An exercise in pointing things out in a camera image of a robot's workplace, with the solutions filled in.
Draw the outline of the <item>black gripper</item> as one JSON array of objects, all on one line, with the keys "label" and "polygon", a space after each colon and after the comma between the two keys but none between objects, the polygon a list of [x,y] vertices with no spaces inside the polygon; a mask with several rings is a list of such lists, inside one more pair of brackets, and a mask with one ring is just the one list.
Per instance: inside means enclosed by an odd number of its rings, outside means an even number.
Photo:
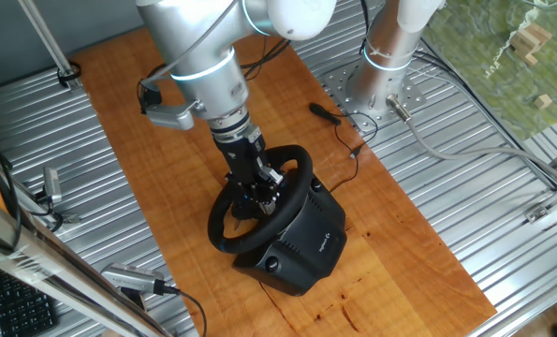
[{"label": "black gripper", "polygon": [[261,135],[253,141],[240,138],[230,142],[214,141],[218,150],[227,161],[229,171],[226,175],[227,187],[232,202],[231,213],[236,219],[254,219],[254,203],[248,198],[246,190],[239,183],[257,182],[256,202],[265,215],[276,209],[280,197],[279,187],[284,175],[267,164],[265,140]]}]

